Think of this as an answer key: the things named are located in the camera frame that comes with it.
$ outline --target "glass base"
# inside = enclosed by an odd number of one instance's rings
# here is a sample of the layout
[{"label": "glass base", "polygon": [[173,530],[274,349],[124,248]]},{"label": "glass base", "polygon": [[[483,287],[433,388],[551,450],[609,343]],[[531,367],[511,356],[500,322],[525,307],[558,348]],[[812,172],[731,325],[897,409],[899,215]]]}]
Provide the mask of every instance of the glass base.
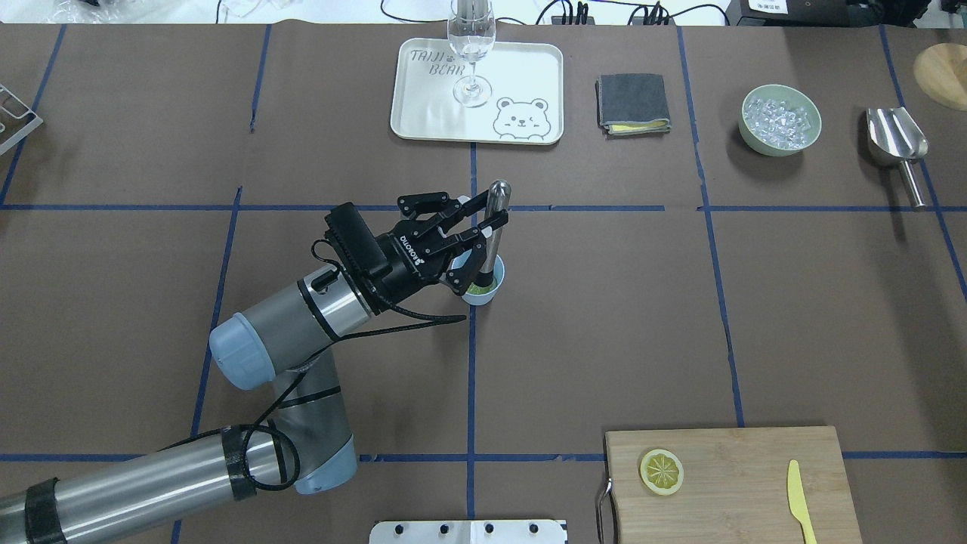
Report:
[{"label": "glass base", "polygon": [[490,81],[480,76],[477,76],[476,80],[473,86],[470,85],[470,76],[461,77],[456,81],[454,98],[457,102],[466,107],[480,107],[490,100],[490,95],[493,93]]}]

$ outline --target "wine glass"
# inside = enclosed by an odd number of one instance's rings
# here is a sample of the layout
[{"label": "wine glass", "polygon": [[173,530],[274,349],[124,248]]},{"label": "wine glass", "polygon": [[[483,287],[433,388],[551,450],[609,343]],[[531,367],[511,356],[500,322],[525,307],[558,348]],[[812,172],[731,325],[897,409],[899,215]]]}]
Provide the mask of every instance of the wine glass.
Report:
[{"label": "wine glass", "polygon": [[470,63],[470,75],[461,77],[454,85],[454,98],[467,107],[483,106],[493,89],[489,81],[477,76],[477,61],[497,40],[497,23],[489,0],[452,0],[447,38],[454,53]]}]

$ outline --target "brown table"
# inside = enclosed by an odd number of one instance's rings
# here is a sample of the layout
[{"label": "brown table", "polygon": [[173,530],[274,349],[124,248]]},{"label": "brown table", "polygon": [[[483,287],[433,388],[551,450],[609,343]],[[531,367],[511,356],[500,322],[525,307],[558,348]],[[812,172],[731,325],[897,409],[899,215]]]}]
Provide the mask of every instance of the brown table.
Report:
[{"label": "brown table", "polygon": [[[0,157],[0,495],[251,421],[271,394],[205,375],[208,331],[314,269],[327,206],[369,206],[382,231],[398,195],[502,177],[502,294],[334,348],[357,476],[187,518],[179,542],[467,517],[567,519],[592,542],[605,430],[811,424],[838,428],[865,541],[962,539],[967,455],[945,452],[967,450],[967,114],[920,91],[913,59],[967,33],[498,34],[564,52],[556,145],[392,134],[397,47],[442,25],[0,26],[0,80],[45,120]],[[664,75],[670,134],[602,134],[594,79],[620,72]],[[741,143],[738,104],[767,82],[823,112],[805,153]],[[921,214],[864,151],[861,112],[900,94],[943,206]],[[442,287],[408,306],[466,310]]]}]

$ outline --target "robotiq logo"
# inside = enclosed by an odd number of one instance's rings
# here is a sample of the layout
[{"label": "robotiq logo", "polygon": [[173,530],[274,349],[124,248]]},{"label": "robotiq logo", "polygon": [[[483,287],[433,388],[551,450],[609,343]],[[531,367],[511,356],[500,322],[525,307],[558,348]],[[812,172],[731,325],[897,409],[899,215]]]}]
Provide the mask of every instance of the robotiq logo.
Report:
[{"label": "robotiq logo", "polygon": [[406,236],[400,236],[399,241],[403,243],[403,248],[406,249],[406,253],[410,254],[410,258],[413,259],[413,264],[415,266],[420,266],[421,264],[426,262],[425,260],[421,259],[420,256],[417,255],[417,251],[414,250],[413,246],[410,245],[410,242],[409,240],[406,239]]}]

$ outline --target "bear drawing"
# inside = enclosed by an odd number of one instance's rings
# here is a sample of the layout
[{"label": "bear drawing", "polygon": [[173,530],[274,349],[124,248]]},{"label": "bear drawing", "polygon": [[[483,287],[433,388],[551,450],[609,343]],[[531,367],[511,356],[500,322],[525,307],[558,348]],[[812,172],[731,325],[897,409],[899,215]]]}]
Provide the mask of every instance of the bear drawing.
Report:
[{"label": "bear drawing", "polygon": [[537,141],[550,133],[546,100],[514,102],[502,98],[497,101],[497,108],[499,112],[493,121],[493,130],[500,135],[500,139]]}]

